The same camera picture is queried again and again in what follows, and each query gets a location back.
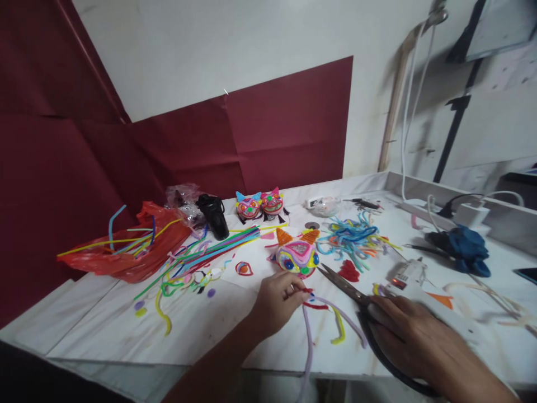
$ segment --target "charger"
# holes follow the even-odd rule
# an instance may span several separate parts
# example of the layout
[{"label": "charger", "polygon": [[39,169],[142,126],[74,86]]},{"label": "charger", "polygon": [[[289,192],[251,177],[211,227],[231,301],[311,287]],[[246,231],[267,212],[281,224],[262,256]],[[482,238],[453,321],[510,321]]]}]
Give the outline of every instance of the charger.
[{"label": "charger", "polygon": [[483,204],[481,201],[478,202],[477,206],[471,203],[461,204],[455,213],[455,217],[453,217],[453,221],[470,229],[479,227],[490,211],[490,209],[483,207]]}]

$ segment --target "black bottle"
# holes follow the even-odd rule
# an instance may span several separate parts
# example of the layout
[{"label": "black bottle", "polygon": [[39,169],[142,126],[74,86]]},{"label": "black bottle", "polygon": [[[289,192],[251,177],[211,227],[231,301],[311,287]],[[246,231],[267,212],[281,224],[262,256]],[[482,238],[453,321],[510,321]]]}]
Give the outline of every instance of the black bottle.
[{"label": "black bottle", "polygon": [[222,199],[203,193],[198,198],[196,205],[209,223],[209,228],[214,237],[218,241],[226,239],[229,236],[229,229],[224,218],[225,209]]}]

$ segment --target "black cable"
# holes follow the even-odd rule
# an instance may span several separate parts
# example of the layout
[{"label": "black cable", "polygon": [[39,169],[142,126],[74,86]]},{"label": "black cable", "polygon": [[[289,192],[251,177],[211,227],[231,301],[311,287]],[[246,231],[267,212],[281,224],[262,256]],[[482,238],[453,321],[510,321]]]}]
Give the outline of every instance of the black cable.
[{"label": "black cable", "polygon": [[483,194],[482,193],[466,193],[463,195],[455,196],[454,198],[449,200],[437,214],[444,218],[453,218],[453,211],[451,210],[451,207],[453,206],[453,202],[465,196],[483,196]]},{"label": "black cable", "polygon": [[409,247],[411,249],[416,249],[416,250],[421,250],[421,251],[424,251],[424,252],[429,252],[429,253],[441,256],[441,257],[443,257],[445,259],[451,260],[451,256],[447,252],[444,252],[444,251],[441,251],[441,250],[438,250],[438,249],[428,248],[426,246],[411,245],[410,243],[407,243],[405,246]]}]

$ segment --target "scissors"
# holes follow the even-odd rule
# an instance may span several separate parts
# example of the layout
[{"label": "scissors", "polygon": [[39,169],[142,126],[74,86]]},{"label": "scissors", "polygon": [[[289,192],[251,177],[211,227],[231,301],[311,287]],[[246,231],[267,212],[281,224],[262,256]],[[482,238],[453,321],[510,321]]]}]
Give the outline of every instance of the scissors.
[{"label": "scissors", "polygon": [[371,298],[367,295],[361,293],[356,288],[354,288],[347,280],[329,268],[326,264],[321,263],[324,267],[324,270],[320,267],[317,267],[328,280],[330,280],[337,288],[342,290],[347,294],[351,299],[353,299],[359,307],[358,319],[364,331],[365,337],[367,338],[371,350],[379,359],[379,361],[386,367],[386,369],[397,379],[403,382],[408,387],[414,389],[415,391],[429,397],[439,397],[440,394],[436,392],[429,385],[420,383],[409,377],[408,375],[401,372],[392,362],[386,357],[379,344],[375,340],[373,331],[371,330],[371,323],[382,324],[386,326],[390,331],[395,333],[396,336],[401,338],[398,334],[398,328],[393,320],[375,303],[371,302]]}]

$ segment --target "pile of pipe cleaners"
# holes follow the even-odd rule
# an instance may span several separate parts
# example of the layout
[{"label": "pile of pipe cleaners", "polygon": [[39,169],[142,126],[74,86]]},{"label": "pile of pipe cleaners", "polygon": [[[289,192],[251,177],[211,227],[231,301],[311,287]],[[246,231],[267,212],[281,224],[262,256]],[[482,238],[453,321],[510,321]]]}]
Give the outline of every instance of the pile of pipe cleaners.
[{"label": "pile of pipe cleaners", "polygon": [[[207,274],[202,271],[202,268],[208,267],[210,262],[217,257],[229,252],[232,249],[245,245],[255,239],[258,239],[261,235],[260,227],[253,226],[245,231],[242,231],[234,236],[227,238],[225,241],[209,247],[209,243],[212,241],[206,240],[207,227],[204,229],[202,236],[199,236],[193,232],[197,241],[194,241],[190,245],[180,246],[174,253],[168,254],[168,260],[162,265],[159,271],[162,274],[146,287],[141,293],[134,297],[133,301],[141,299],[135,304],[136,315],[141,316],[145,314],[146,310],[143,310],[146,299],[155,297],[155,307],[157,313],[166,323],[167,336],[172,328],[170,318],[161,310],[160,300],[161,297],[170,297],[176,291],[189,289],[190,291],[197,291],[198,294],[202,293],[205,286],[213,280],[217,280],[222,275],[224,269],[213,268],[209,270]],[[149,291],[158,283],[157,293],[149,295]]]},{"label": "pile of pipe cleaners", "polygon": [[[343,252],[347,252],[361,273],[364,272],[363,268],[370,270],[365,260],[375,257],[381,251],[385,255],[388,246],[401,250],[399,246],[390,243],[388,238],[380,236],[379,229],[371,225],[371,214],[366,219],[366,212],[358,213],[358,221],[330,219],[334,222],[328,226],[329,231],[323,230],[330,235],[317,240],[317,251],[323,255],[339,254],[335,260],[342,260]],[[328,245],[329,248],[324,250],[322,245]]]}]

